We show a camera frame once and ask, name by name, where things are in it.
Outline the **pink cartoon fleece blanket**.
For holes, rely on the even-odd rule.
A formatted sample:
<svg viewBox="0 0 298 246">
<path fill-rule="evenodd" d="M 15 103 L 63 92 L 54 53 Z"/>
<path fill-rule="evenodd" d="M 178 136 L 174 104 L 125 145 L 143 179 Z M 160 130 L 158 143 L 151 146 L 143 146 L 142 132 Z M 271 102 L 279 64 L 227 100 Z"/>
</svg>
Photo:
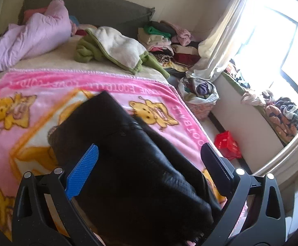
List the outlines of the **pink cartoon fleece blanket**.
<svg viewBox="0 0 298 246">
<path fill-rule="evenodd" d="M 153 106 L 148 123 L 203 171 L 225 207 L 228 198 L 199 159 L 200 147 L 210 139 L 170 84 L 96 71 L 12 69 L 0 79 L 0 245 L 11 245 L 17 184 L 23 174 L 49 174 L 58 165 L 48 144 L 49 131 L 101 91 L 131 113 Z"/>
</svg>

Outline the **dark grey bed headboard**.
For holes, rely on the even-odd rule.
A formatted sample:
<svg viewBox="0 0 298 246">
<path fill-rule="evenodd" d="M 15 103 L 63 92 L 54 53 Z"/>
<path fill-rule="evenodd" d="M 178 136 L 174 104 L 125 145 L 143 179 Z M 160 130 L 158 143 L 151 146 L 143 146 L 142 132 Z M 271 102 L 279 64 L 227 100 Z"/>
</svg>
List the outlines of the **dark grey bed headboard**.
<svg viewBox="0 0 298 246">
<path fill-rule="evenodd" d="M 24 12 L 29 9 L 43 8 L 52 0 L 23 0 L 18 15 L 22 24 Z M 148 8 L 126 0 L 63 0 L 71 16 L 81 24 L 92 24 L 96 27 L 115 28 L 124 36 L 137 38 L 138 28 L 151 21 L 155 8 Z"/>
</svg>

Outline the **green and cream fleece blanket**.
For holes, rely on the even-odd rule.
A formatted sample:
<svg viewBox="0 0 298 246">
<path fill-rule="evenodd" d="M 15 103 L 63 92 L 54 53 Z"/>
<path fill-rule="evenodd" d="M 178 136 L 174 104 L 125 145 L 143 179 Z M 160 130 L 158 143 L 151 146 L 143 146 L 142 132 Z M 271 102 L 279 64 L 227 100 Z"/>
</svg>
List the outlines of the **green and cream fleece blanket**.
<svg viewBox="0 0 298 246">
<path fill-rule="evenodd" d="M 86 28 L 85 32 L 76 45 L 75 61 L 88 63 L 93 59 L 98 62 L 107 59 L 132 75 L 146 66 L 160 72 L 165 79 L 169 78 L 169 73 L 137 40 L 112 27 Z"/>
</svg>

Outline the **clothes heap on windowsill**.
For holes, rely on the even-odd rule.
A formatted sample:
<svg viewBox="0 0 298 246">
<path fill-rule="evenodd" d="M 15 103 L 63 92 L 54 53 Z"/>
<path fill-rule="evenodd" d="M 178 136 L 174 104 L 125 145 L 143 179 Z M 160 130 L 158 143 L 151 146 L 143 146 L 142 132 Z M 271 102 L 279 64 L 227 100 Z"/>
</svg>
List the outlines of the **clothes heap on windowsill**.
<svg viewBox="0 0 298 246">
<path fill-rule="evenodd" d="M 233 60 L 228 62 L 222 75 L 241 95 L 240 102 L 255 107 L 284 145 L 295 138 L 298 133 L 298 108 L 291 99 L 275 99 L 269 90 L 258 92 L 251 89 Z"/>
</svg>

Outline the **cream curtain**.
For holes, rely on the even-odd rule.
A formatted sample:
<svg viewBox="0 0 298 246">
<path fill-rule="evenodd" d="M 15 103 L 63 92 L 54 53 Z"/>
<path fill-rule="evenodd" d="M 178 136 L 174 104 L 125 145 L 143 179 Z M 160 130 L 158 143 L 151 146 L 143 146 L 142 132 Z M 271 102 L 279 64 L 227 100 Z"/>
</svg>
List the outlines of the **cream curtain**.
<svg viewBox="0 0 298 246">
<path fill-rule="evenodd" d="M 187 77 L 213 82 L 225 70 L 239 45 L 236 32 L 250 0 L 231 0 L 208 37 L 198 46 L 200 60 L 187 72 Z"/>
</svg>

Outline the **red plastic bag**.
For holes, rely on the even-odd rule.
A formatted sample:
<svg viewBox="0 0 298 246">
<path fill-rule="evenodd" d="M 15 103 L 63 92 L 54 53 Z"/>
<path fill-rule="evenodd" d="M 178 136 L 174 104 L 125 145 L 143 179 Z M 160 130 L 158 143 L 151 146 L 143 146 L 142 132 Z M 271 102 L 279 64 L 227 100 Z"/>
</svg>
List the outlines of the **red plastic bag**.
<svg viewBox="0 0 298 246">
<path fill-rule="evenodd" d="M 234 140 L 230 131 L 225 131 L 215 136 L 214 145 L 228 160 L 241 159 L 242 154 L 238 143 Z"/>
</svg>

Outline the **window with dark frame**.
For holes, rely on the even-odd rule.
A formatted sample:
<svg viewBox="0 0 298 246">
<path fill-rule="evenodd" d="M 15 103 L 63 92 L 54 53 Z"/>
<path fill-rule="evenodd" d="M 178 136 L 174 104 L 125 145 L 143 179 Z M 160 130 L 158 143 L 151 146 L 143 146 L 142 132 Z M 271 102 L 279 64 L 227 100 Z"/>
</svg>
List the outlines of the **window with dark frame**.
<svg viewBox="0 0 298 246">
<path fill-rule="evenodd" d="M 233 59 L 244 81 L 288 97 L 298 110 L 298 0 L 249 0 L 241 21 Z"/>
</svg>

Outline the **pile of folded clothes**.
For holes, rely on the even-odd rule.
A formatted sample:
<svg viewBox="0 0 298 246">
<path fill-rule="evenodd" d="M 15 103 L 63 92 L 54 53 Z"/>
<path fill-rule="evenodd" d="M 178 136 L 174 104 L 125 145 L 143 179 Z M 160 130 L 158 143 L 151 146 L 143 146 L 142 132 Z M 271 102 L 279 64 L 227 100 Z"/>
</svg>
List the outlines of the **pile of folded clothes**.
<svg viewBox="0 0 298 246">
<path fill-rule="evenodd" d="M 138 41 L 169 74 L 182 78 L 199 60 L 199 42 L 185 28 L 165 20 L 138 28 Z"/>
</svg>

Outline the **floral laundry basket with clothes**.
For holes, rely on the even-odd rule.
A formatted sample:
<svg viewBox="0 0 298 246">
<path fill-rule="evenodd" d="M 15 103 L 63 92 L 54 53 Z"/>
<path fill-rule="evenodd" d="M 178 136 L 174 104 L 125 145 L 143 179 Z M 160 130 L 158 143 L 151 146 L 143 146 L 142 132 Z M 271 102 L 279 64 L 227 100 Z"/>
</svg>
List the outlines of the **floral laundry basket with clothes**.
<svg viewBox="0 0 298 246">
<path fill-rule="evenodd" d="M 219 100 L 216 87 L 209 81 L 197 78 L 181 78 L 178 83 L 178 92 L 199 121 L 208 117 Z"/>
</svg>

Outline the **lilac quilted duvet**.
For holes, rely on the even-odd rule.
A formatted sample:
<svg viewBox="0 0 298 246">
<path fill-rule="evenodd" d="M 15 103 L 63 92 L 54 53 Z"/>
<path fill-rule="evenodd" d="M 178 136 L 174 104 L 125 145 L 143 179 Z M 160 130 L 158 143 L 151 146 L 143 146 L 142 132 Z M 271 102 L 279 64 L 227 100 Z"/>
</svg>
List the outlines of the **lilac quilted duvet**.
<svg viewBox="0 0 298 246">
<path fill-rule="evenodd" d="M 68 41 L 71 34 L 72 25 L 64 1 L 51 1 L 44 13 L 34 13 L 24 25 L 9 24 L 0 37 L 0 72 L 22 59 L 54 50 Z"/>
</svg>

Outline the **black leather garment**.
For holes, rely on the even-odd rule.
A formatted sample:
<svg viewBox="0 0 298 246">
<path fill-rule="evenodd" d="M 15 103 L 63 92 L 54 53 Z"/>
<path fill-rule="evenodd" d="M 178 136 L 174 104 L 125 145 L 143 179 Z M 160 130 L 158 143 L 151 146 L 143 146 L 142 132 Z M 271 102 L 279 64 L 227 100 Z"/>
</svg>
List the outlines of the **black leather garment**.
<svg viewBox="0 0 298 246">
<path fill-rule="evenodd" d="M 183 245 L 210 234 L 221 215 L 202 172 L 107 92 L 82 103 L 48 141 L 60 165 L 98 147 L 76 201 L 108 244 Z"/>
</svg>

